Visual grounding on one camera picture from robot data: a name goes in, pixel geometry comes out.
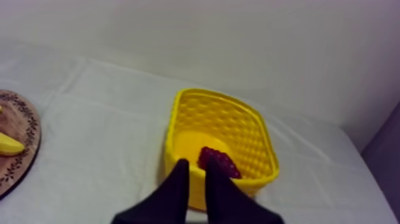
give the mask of woven pattern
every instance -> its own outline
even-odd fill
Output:
[[[226,142],[245,179],[271,175],[261,127],[251,114],[229,101],[186,94],[179,102],[175,128],[175,134],[181,130],[201,130]]]
[[[232,181],[253,197],[275,179],[279,165],[262,117],[243,102],[204,89],[177,94],[165,142],[165,174],[179,158],[191,161],[189,206],[206,210],[205,172],[197,167],[203,146],[229,154],[243,179]]]

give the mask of grapes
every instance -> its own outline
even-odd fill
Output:
[[[242,178],[240,171],[238,170],[232,159],[229,157],[229,155],[213,148],[203,147],[201,149],[199,160],[197,162],[198,166],[205,170],[210,158],[214,158],[217,161],[223,172],[225,172],[228,177],[235,179]]]

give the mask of white wall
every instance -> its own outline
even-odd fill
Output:
[[[0,0],[0,37],[275,102],[362,149],[400,99],[397,0]]]

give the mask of wooden plate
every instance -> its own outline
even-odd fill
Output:
[[[13,157],[0,157],[0,200],[10,193],[32,166],[40,145],[40,120],[35,107],[21,95],[0,90],[0,132],[25,145]]]

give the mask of banana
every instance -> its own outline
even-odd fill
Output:
[[[12,156],[24,151],[25,146],[15,139],[0,133],[0,155]]]

